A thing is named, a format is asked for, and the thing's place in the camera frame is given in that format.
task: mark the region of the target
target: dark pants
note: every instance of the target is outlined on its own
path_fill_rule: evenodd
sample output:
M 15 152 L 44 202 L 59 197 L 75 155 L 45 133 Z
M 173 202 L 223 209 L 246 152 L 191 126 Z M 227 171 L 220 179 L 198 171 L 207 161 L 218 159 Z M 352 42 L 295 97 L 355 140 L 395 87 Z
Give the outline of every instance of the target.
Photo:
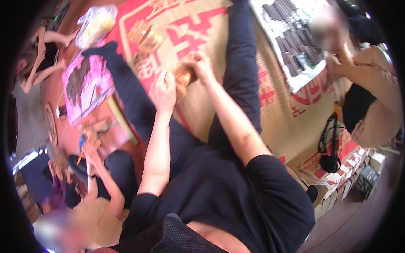
M 258 97 L 258 70 L 256 65 L 256 40 L 251 10 L 246 3 L 238 3 L 228 8 L 229 39 L 226 49 L 226 71 L 224 88 L 233 100 L 249 117 L 260 133 L 260 105 Z M 103 55 L 114 80 L 115 88 L 124 104 L 124 114 L 134 125 L 142 140 L 148 144 L 156 109 L 132 70 L 115 52 L 94 52 Z M 182 168 L 183 154 L 203 145 L 200 140 L 185 130 L 175 120 L 170 121 L 170 177 L 175 177 Z M 229 140 L 215 116 L 209 131 L 208 145 L 219 149 L 226 155 L 234 155 Z
M 78 158 L 79 157 L 77 155 L 71 155 L 68 158 L 68 163 L 75 172 L 75 175 L 77 175 L 77 177 L 87 185 L 86 160 L 82 159 L 77 165 Z M 124 151 L 117 150 L 104 160 L 104 166 L 110 171 L 111 177 L 118 185 L 122 195 L 124 195 L 124 209 L 129 209 L 132 204 L 132 199 L 138 191 L 138 185 L 136 184 L 135 178 L 135 166 L 134 162 L 132 161 L 132 157 Z M 105 188 L 101 178 L 96 177 L 96 180 L 98 186 L 98 197 L 103 197 L 110 200 L 111 197 L 108 194 L 108 191 Z

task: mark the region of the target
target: black sock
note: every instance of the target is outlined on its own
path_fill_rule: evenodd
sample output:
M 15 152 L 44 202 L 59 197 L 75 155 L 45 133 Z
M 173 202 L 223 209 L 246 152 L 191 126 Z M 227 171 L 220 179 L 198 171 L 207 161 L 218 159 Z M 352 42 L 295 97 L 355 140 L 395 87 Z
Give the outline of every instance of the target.
M 91 55 L 100 55 L 104 57 L 107 61 L 117 55 L 118 44 L 115 41 L 111 41 L 102 47 L 89 48 L 81 53 L 84 57 L 89 57 Z

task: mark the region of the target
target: pink plastic sheet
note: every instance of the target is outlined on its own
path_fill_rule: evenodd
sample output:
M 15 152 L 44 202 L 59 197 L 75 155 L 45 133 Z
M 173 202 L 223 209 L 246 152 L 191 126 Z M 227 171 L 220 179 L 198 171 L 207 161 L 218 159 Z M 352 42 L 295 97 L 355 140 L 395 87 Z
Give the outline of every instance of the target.
M 75 67 L 80 68 L 81 61 L 84 57 L 79 51 L 74 60 L 70 63 L 67 69 L 62 73 L 63 89 L 66 91 L 68 78 Z M 91 111 L 93 111 L 105 98 L 110 96 L 115 91 L 113 78 L 110 71 L 106 67 L 106 61 L 103 57 L 92 55 L 89 57 L 90 70 L 83 79 L 83 90 L 81 93 L 80 108 L 76 98 L 76 105 L 69 100 L 66 92 L 64 93 L 66 101 L 67 118 L 71 127 L 84 119 Z M 100 89 L 100 96 L 97 97 L 96 86 Z

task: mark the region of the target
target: brown box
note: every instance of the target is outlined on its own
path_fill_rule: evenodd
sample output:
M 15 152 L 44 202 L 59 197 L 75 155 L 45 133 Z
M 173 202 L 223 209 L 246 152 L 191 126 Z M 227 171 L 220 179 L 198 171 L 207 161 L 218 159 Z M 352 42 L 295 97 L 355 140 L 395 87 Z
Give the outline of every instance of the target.
M 144 21 L 137 21 L 135 22 L 134 26 L 132 26 L 131 30 L 126 36 L 126 39 L 134 44 L 140 44 L 148 34 L 150 33 L 152 25 Z

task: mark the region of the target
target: black t-shirt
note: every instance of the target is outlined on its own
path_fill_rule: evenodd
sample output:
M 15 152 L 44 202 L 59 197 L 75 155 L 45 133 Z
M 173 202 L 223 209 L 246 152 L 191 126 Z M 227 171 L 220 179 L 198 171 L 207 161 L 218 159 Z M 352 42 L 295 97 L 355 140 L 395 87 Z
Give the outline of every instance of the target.
M 277 158 L 259 155 L 238 169 L 202 146 L 187 160 L 161 196 L 134 198 L 120 242 L 175 213 L 231 233 L 253 253 L 296 252 L 315 225 L 309 196 Z

